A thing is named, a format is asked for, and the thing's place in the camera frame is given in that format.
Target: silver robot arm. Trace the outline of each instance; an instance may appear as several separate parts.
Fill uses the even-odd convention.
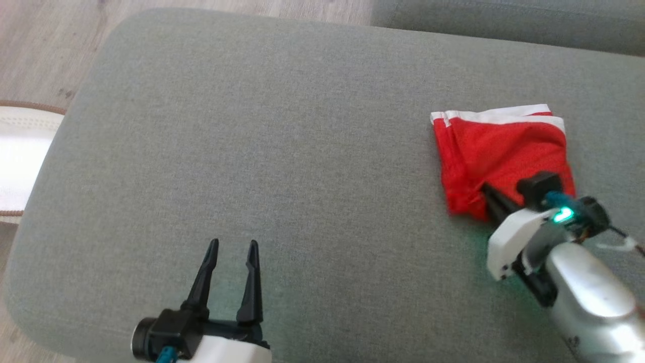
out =
[[[607,266],[566,243],[551,250],[546,271],[557,288],[548,313],[579,362],[645,362],[645,313]]]
[[[499,224],[488,241],[488,270],[498,281],[517,275],[545,308],[583,363],[645,363],[645,311],[634,294],[580,243],[614,228],[595,199],[561,193],[559,177],[540,172],[517,190],[526,208],[485,185]]]

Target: folded fabric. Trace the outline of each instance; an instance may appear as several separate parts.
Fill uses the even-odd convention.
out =
[[[62,119],[56,112],[0,103],[0,222],[19,221]]]
[[[523,205],[515,185],[539,171],[559,174],[564,192],[575,196],[564,122],[547,105],[432,112],[432,124],[451,213],[487,220],[485,183]]]

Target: blue cable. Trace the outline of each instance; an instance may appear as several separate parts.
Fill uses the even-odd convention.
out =
[[[157,358],[157,363],[177,363],[177,360],[179,360],[179,357],[175,347],[165,346],[161,350],[159,358]]]

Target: white stripe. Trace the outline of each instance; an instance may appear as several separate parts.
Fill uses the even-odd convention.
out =
[[[480,112],[480,114],[496,114],[509,116],[528,116],[538,112],[551,112],[549,106],[541,103],[539,105],[525,105],[515,107],[504,107],[503,109],[491,109]]]
[[[468,112],[468,111],[446,111],[446,112],[432,112],[430,114],[430,119],[432,122],[432,125],[435,124],[435,121],[438,119],[442,119],[443,122],[445,123],[446,127],[450,126],[450,118],[455,117],[452,115],[455,114],[469,114],[469,115],[507,115],[507,116],[528,116],[531,114],[536,114],[538,112],[551,112],[549,109],[549,106],[547,106],[544,103],[538,104],[538,105],[524,105],[524,106],[515,106],[515,107],[503,107],[501,109],[490,109],[482,112]]]
[[[470,122],[479,122],[479,123],[489,123],[492,125],[505,125],[508,123],[520,123],[520,122],[541,122],[553,125],[560,129],[563,134],[564,131],[564,120],[556,116],[509,116],[502,114],[487,114],[485,112],[468,112],[468,111],[446,111],[446,119],[451,118],[460,118],[464,121]]]

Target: gray sofa cushion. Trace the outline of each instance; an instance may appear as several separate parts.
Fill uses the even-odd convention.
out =
[[[641,0],[376,0],[372,23],[645,55]]]
[[[233,318],[255,238],[278,363],[572,362],[521,283],[488,275],[491,229],[448,216],[430,112],[548,103],[580,192],[642,236],[644,66],[146,12],[114,30],[53,142],[14,241],[8,308],[37,343],[129,362],[136,323],[179,306],[213,237],[210,309]],[[642,298],[642,264],[605,257]]]

